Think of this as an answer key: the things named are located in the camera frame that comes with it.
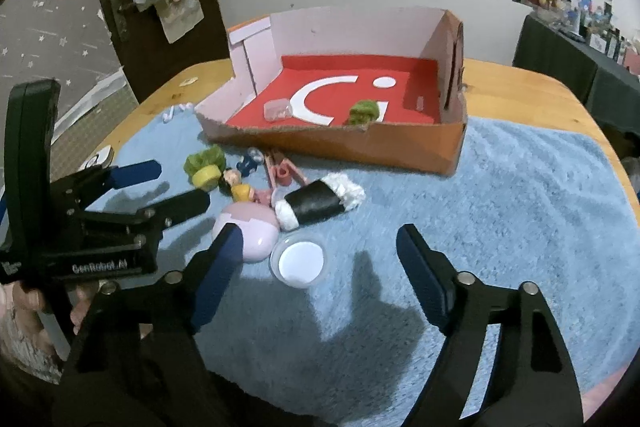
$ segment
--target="green plush toy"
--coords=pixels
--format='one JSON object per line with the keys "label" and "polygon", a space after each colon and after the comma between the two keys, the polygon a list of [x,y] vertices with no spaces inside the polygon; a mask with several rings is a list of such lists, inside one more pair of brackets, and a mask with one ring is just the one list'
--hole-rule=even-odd
{"label": "green plush toy", "polygon": [[373,100],[360,100],[349,110],[349,125],[365,125],[380,117],[378,103]]}
{"label": "green plush toy", "polygon": [[218,145],[187,156],[187,161],[184,163],[184,171],[189,175],[191,184],[207,191],[218,186],[220,176],[225,169],[225,153]]}

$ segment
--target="wooden door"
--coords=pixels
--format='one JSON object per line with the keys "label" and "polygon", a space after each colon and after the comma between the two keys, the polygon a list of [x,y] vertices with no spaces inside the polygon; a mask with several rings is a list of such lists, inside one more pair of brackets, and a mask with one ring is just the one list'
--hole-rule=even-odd
{"label": "wooden door", "polygon": [[204,19],[186,35],[169,44],[156,10],[126,10],[128,39],[121,41],[110,0],[100,0],[111,41],[139,102],[188,66],[228,58],[226,30],[218,0],[200,0]]}

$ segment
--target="dark tablecloth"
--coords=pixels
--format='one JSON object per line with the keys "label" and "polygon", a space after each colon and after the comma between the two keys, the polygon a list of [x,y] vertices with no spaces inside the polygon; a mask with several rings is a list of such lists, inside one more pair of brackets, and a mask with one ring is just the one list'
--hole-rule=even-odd
{"label": "dark tablecloth", "polygon": [[513,66],[560,80],[598,123],[640,136],[638,77],[533,15],[522,26]]}

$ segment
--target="white dot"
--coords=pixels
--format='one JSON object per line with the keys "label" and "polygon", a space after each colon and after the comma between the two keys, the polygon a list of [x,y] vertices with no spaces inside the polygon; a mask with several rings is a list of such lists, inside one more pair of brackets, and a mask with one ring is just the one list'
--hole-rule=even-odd
{"label": "white dot", "polygon": [[373,81],[373,87],[379,87],[381,89],[386,89],[387,87],[394,87],[396,85],[396,80],[392,76],[379,76]]}

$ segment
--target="gray wallpaper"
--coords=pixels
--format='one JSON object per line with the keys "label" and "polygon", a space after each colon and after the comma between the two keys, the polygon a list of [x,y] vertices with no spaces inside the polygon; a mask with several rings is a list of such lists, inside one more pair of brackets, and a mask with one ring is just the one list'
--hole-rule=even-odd
{"label": "gray wallpaper", "polygon": [[4,144],[6,100],[14,84],[37,78],[59,79],[60,117],[96,82],[120,67],[99,11],[99,0],[2,1],[0,150]]}

